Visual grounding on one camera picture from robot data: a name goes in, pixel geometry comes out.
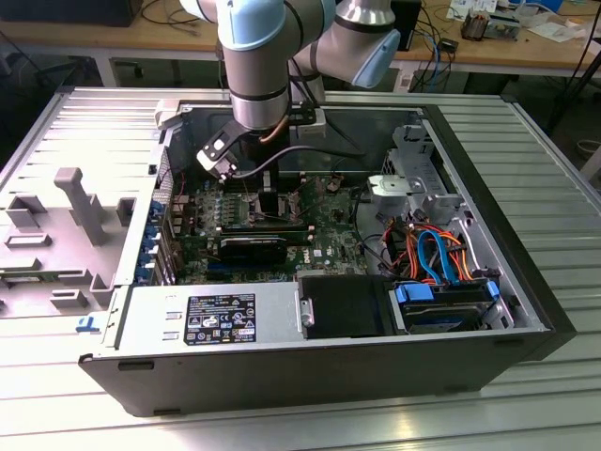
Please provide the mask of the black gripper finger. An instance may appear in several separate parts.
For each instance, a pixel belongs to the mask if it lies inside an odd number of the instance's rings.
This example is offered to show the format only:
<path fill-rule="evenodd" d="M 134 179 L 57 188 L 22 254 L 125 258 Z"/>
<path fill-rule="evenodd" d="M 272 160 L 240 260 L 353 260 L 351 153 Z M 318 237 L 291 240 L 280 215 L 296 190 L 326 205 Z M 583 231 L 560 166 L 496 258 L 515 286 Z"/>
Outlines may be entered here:
<path fill-rule="evenodd" d="M 258 177 L 259 204 L 263 213 L 268 216 L 278 214 L 278 173 L 276 170 L 264 170 Z"/>

